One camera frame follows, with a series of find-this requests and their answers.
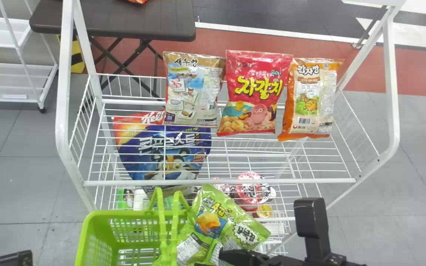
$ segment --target orange snack bag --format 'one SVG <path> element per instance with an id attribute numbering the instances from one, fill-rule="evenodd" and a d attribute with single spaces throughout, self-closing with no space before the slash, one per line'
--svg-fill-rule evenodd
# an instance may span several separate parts
<path id="1" fill-rule="evenodd" d="M 293 59 L 279 141 L 329 137 L 337 71 L 343 62 L 344 59 Z"/>

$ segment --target barcode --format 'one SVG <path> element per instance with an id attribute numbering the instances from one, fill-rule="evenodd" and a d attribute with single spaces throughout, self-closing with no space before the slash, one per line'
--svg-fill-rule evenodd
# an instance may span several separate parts
<path id="1" fill-rule="evenodd" d="M 310 118 L 299 118 L 299 123 L 310 123 Z"/>

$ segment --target white wire basket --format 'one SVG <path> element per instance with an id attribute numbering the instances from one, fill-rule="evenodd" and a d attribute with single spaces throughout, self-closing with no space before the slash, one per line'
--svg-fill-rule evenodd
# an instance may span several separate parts
<path id="1" fill-rule="evenodd" d="M 338 84 L 331 136 L 277 141 L 275 134 L 239 134 L 217 137 L 211 129 L 211 152 L 196 180 L 132 180 L 117 152 L 113 128 L 115 116 L 129 116 L 163 109 L 166 79 L 128 75 L 97 74 L 93 64 L 85 23 L 78 0 L 65 0 L 62 17 L 61 59 L 56 110 L 56 143 L 59 155 L 88 210 L 117 209 L 119 191 L 136 190 L 141 185 L 243 184 L 257 181 L 237 180 L 245 171 L 265 177 L 276 191 L 269 202 L 272 216 L 258 218 L 271 231 L 259 251 L 286 254 L 284 244 L 295 234 L 294 200 L 324 197 L 328 208 L 353 190 L 387 162 L 399 144 L 395 47 L 392 19 L 401 5 L 389 7 L 365 46 Z M 70 60 L 72 16 L 89 73 L 75 123 L 69 124 Z M 384 33 L 385 77 L 389 104 L 389 146 L 382 153 L 375 148 L 349 101 L 342 93 L 358 66 L 377 39 Z M 112 80 L 103 91 L 100 78 Z M 218 118 L 227 99 L 220 99 Z M 284 115 L 284 100 L 277 107 L 277 121 Z M 277 132 L 282 129 L 277 123 Z M 81 170 L 82 158 L 90 154 L 87 173 Z"/>

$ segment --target red snack bag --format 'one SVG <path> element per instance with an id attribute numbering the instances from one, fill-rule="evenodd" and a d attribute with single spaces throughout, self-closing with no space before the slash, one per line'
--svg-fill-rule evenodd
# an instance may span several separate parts
<path id="1" fill-rule="evenodd" d="M 226 51 L 229 101 L 218 136 L 275 133 L 277 101 L 288 83 L 293 57 L 270 52 Z"/>

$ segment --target chip bag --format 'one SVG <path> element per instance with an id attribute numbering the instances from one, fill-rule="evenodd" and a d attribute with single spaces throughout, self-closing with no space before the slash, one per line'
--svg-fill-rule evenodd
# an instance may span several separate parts
<path id="1" fill-rule="evenodd" d="M 218 258 L 221 248 L 252 250 L 269 235 L 260 222 L 245 213 L 230 197 L 207 184 L 198 192 L 187 223 L 179 232 L 177 264 L 225 265 L 226 262 Z"/>
<path id="2" fill-rule="evenodd" d="M 164 52 L 167 73 L 164 124 L 217 126 L 225 59 L 218 56 Z"/>
<path id="3" fill-rule="evenodd" d="M 133 180 L 194 180 L 210 153 L 211 130 L 196 126 L 162 126 L 164 111 L 113 118 L 120 159 Z M 142 187 L 151 197 L 154 186 Z M 164 197 L 188 185 L 161 185 Z"/>
<path id="4" fill-rule="evenodd" d="M 337 71 L 343 62 L 344 59 L 294 58 L 279 141 L 329 137 Z"/>
<path id="5" fill-rule="evenodd" d="M 226 51 L 229 101 L 218 136 L 275 133 L 277 101 L 287 87 L 292 59 L 289 54 Z"/>

